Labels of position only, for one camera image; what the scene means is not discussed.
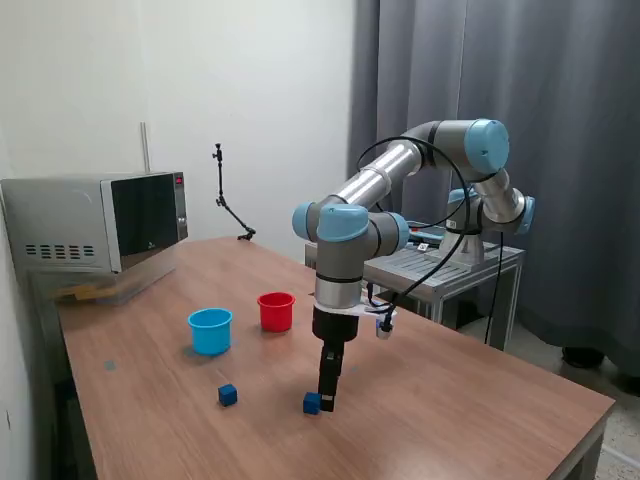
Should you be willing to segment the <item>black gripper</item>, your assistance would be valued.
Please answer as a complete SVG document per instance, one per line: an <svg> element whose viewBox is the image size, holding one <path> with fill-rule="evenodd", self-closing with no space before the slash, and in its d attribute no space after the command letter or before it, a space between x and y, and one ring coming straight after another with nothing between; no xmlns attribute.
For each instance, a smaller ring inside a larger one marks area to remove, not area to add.
<svg viewBox="0 0 640 480"><path fill-rule="evenodd" d="M333 412L335 407L344 355L344 345L337 343L355 339L358 325L358 316L313 309L312 333L325 343L331 343L323 345L319 363L318 393L322 411Z"/></svg>

